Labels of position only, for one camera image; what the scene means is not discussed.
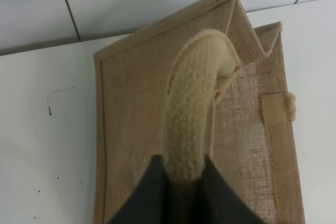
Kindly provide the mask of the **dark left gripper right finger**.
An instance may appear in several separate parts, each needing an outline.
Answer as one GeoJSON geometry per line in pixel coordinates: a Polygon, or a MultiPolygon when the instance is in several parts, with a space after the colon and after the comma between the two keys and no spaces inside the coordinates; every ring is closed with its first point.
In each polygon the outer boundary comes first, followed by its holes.
{"type": "Polygon", "coordinates": [[[229,186],[208,156],[195,203],[196,223],[264,223],[229,186]]]}

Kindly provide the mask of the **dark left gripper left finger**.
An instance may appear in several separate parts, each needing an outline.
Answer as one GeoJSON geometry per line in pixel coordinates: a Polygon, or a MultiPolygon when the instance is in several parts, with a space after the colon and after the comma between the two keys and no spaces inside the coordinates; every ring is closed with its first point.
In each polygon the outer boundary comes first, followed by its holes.
{"type": "Polygon", "coordinates": [[[162,156],[154,155],[131,196],[108,223],[169,223],[169,192],[162,156]]]}

